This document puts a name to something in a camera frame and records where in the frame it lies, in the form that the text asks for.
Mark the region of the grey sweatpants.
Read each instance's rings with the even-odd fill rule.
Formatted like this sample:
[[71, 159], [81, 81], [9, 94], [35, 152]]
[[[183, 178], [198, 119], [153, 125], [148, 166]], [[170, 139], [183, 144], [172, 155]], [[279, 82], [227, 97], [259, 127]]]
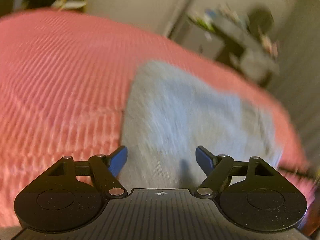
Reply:
[[128, 158], [119, 179], [128, 190], [196, 188], [206, 177], [197, 146], [236, 161], [258, 156], [273, 167], [283, 152], [266, 111], [158, 61], [136, 72], [120, 138]]

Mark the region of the grey drawer cabinet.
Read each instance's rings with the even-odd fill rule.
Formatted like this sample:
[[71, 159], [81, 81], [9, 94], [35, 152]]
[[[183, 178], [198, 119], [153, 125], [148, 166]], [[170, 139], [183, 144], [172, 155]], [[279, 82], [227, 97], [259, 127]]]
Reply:
[[172, 33], [171, 39], [185, 49], [215, 60], [225, 47], [224, 41], [187, 17]]

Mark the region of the round black mirror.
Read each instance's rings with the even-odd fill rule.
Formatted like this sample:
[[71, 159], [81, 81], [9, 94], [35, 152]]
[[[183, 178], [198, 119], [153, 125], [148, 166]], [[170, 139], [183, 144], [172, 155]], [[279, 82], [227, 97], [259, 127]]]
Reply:
[[272, 12], [268, 7], [258, 6], [248, 13], [248, 31], [256, 38], [267, 34], [274, 25]]

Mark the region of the grey vanity desk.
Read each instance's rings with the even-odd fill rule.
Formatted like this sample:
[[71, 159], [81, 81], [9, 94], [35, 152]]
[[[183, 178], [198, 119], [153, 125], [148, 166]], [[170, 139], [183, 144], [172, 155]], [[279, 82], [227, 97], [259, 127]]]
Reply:
[[222, 16], [212, 19], [212, 27], [225, 45], [214, 58], [215, 61], [232, 67], [256, 83], [279, 74], [277, 61], [248, 31]]

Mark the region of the pink ribbed bedspread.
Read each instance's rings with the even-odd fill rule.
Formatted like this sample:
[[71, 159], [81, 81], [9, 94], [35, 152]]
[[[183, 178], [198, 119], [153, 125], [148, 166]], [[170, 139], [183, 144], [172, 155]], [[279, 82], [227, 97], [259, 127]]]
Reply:
[[49, 9], [1, 18], [1, 227], [18, 226], [17, 194], [64, 155], [111, 153], [136, 69], [178, 66], [216, 89], [268, 109], [280, 163], [308, 162], [287, 111], [235, 71], [162, 36], [86, 14]]

